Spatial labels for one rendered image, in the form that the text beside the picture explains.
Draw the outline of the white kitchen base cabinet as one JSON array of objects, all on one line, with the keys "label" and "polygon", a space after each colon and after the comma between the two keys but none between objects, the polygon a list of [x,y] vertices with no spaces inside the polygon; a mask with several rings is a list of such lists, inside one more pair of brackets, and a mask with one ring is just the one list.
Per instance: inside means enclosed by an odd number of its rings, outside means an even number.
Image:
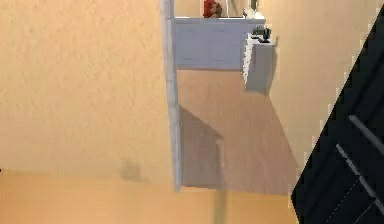
[{"label": "white kitchen base cabinet", "polygon": [[266,18],[176,17],[174,59],[178,69],[239,70],[247,34],[262,30]]}]

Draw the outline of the white narrow kitchen cabinet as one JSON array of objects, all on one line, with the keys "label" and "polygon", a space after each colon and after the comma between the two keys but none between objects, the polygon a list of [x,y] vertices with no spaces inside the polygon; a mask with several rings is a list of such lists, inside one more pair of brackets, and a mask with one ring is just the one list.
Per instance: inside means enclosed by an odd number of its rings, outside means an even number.
[{"label": "white narrow kitchen cabinet", "polygon": [[272,82],[275,44],[261,35],[247,34],[242,76],[245,90],[267,94]]}]

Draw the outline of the red round object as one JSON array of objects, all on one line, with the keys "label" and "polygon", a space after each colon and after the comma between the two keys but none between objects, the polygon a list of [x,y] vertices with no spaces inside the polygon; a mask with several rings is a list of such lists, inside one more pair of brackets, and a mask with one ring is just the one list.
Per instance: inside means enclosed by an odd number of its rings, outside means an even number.
[{"label": "red round object", "polygon": [[219,18],[222,14],[221,4],[215,0],[204,0],[204,18]]}]

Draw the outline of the black small countertop appliance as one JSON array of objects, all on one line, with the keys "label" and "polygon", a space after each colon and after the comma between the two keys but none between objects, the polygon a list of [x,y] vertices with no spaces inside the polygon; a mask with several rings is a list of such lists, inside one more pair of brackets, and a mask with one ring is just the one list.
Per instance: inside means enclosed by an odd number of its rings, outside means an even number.
[{"label": "black small countertop appliance", "polygon": [[258,40],[260,43],[269,43],[271,37],[271,30],[265,29],[254,29],[252,31],[251,38]]}]

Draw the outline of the white countertop object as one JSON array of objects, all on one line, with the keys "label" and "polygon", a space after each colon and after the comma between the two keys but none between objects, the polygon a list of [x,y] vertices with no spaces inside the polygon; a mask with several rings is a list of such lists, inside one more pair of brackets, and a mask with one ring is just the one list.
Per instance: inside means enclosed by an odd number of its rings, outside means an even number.
[{"label": "white countertop object", "polygon": [[245,19],[256,19],[256,20],[265,19],[265,17],[260,12],[252,9],[251,7],[247,7],[243,9],[243,17]]}]

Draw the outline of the white door frame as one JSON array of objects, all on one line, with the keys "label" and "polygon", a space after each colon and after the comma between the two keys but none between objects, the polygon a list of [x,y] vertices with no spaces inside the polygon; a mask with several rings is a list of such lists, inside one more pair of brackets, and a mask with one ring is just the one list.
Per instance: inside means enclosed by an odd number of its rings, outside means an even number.
[{"label": "white door frame", "polygon": [[174,60],[175,50],[173,41],[174,0],[159,0],[159,3],[162,26],[162,42],[170,130],[170,145],[172,151],[174,191],[179,192],[182,187],[182,160],[177,70]]}]

